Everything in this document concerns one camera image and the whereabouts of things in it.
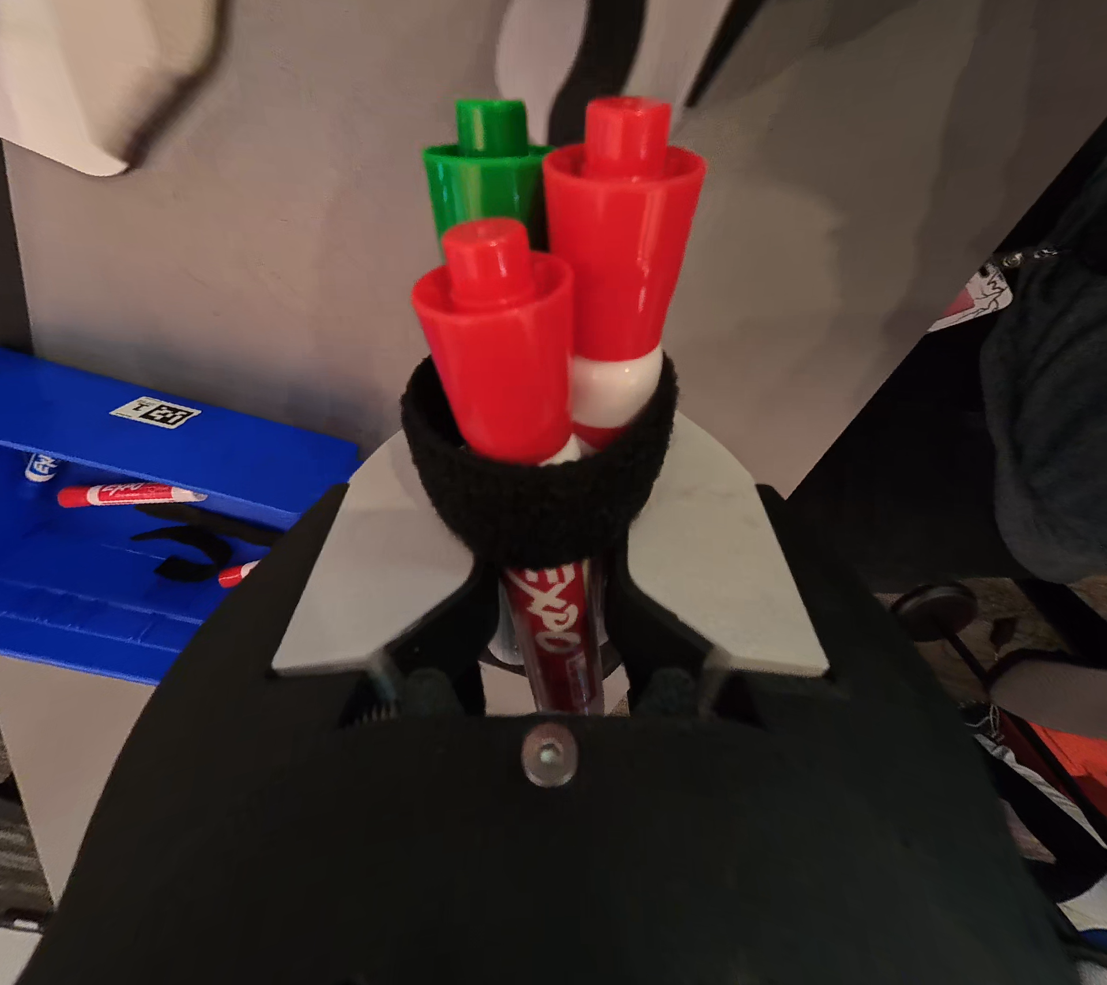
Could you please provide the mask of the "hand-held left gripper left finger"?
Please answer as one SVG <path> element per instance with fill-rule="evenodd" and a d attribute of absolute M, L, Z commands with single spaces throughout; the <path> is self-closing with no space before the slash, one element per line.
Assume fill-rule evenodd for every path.
<path fill-rule="evenodd" d="M 396 433 L 352 476 L 272 659 L 279 674 L 352 670 L 441 603 L 461 598 L 476 561 L 451 533 Z"/>

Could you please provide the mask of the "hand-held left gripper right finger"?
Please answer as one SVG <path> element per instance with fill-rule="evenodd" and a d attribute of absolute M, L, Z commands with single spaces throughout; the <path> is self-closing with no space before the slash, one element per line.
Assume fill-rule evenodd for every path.
<path fill-rule="evenodd" d="M 635 674 L 829 667 L 751 474 L 682 414 L 644 508 L 608 558 L 604 606 Z"/>

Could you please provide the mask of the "green dry erase marker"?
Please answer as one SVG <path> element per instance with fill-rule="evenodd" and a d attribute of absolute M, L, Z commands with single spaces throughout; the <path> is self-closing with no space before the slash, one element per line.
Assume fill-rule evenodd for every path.
<path fill-rule="evenodd" d="M 454 142 L 422 151 L 438 241 L 456 225 L 504 217 L 523 222 L 534 251 L 546 252 L 544 158 L 532 144 L 525 102 L 462 98 Z"/>

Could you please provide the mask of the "white plastic panel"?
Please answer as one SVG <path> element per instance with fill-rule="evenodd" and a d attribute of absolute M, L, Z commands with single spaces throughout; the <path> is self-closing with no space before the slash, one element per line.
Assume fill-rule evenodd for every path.
<path fill-rule="evenodd" d="M 2 37 L 1 135 L 87 176 L 126 172 L 92 139 L 68 68 L 50 44 Z"/>

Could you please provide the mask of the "black chair caster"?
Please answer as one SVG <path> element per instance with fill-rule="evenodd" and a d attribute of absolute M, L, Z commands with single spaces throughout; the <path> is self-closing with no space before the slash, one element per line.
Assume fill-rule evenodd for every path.
<path fill-rule="evenodd" d="M 977 619 L 980 606 L 966 585 L 940 582 L 896 598 L 889 612 L 914 643 L 933 643 L 959 636 Z"/>

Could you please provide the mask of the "blue plastic bin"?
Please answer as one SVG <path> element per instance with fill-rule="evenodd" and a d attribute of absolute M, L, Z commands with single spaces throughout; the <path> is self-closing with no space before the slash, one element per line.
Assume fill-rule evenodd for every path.
<path fill-rule="evenodd" d="M 45 484 L 25 460 L 62 463 Z M 349 440 L 1 355 L 2 655 L 155 685 L 230 590 L 353 475 Z M 163 483 L 195 505 L 62 508 L 65 486 Z"/>

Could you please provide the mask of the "grey chair base leg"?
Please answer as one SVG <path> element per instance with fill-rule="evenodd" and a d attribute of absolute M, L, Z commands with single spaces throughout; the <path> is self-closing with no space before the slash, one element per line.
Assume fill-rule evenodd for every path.
<path fill-rule="evenodd" d="M 1061 652 L 1015 651 L 989 671 L 989 698 L 1020 719 L 1106 738 L 1106 670 Z"/>

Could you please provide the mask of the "white red badge card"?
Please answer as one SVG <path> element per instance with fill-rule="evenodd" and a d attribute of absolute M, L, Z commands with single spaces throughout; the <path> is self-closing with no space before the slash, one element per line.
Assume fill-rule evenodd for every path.
<path fill-rule="evenodd" d="M 1010 305 L 1013 291 L 1002 268 L 987 262 L 973 274 L 928 333 L 959 326 L 980 317 L 995 314 Z"/>

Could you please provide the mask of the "orange bag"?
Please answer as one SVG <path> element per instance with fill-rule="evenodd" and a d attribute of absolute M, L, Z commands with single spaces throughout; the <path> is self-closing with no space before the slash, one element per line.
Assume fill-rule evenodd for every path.
<path fill-rule="evenodd" d="M 1092 805 L 1106 815 L 1106 740 L 1031 726 Z"/>

